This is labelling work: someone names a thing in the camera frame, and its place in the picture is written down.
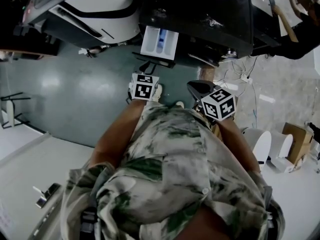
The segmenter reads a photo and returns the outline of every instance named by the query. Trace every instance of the white floor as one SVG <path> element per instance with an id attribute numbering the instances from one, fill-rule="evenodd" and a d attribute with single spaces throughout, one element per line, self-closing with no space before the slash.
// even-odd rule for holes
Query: white floor
<path id="1" fill-rule="evenodd" d="M 294 15 L 289 0 L 275 0 L 294 26 L 300 20 Z M 286 32 L 281 26 L 282 35 Z M 243 83 L 239 71 L 249 73 L 256 58 L 243 58 L 220 64 L 214 81 L 225 78 L 229 89 L 239 96 L 235 121 L 240 128 L 282 131 L 285 122 L 303 126 L 312 121 L 320 127 L 320 80 L 308 78 L 308 56 L 295 61 L 275 56 L 257 58 L 250 75 L 253 84 Z M 286 220 L 283 240 L 305 240 L 320 223 L 320 174 L 313 160 L 289 174 L 279 173 L 266 165 L 262 174 L 273 188 L 273 197 L 282 207 Z"/>

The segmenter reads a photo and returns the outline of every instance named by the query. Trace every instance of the camouflage shirt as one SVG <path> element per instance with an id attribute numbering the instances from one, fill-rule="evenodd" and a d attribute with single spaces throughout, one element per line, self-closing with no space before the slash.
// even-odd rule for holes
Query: camouflage shirt
<path id="1" fill-rule="evenodd" d="M 200 205 L 225 222 L 231 239 L 265 239 L 266 183 L 246 172 L 193 110 L 148 102 L 119 168 L 75 169 L 63 195 L 61 234 L 78 240 L 83 210 L 97 208 L 96 239 L 172 240 Z M 270 205 L 281 238 L 284 219 Z"/>

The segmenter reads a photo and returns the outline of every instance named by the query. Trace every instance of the concrete floor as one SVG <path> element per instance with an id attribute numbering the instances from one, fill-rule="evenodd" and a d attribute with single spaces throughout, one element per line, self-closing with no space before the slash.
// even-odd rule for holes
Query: concrete floor
<path id="1" fill-rule="evenodd" d="M 23 112 L 31 125 L 93 147 L 127 105 L 131 75 L 143 62 L 131 54 L 139 47 L 114 47 L 97 58 L 78 55 L 78 50 L 62 44 L 57 57 L 1 63 L 0 96 L 24 92 L 32 99 L 16 101 L 16 113 Z M 163 85 L 161 103 L 181 100 L 192 107 L 186 83 L 197 79 L 197 68 L 157 66 L 154 75 Z"/>

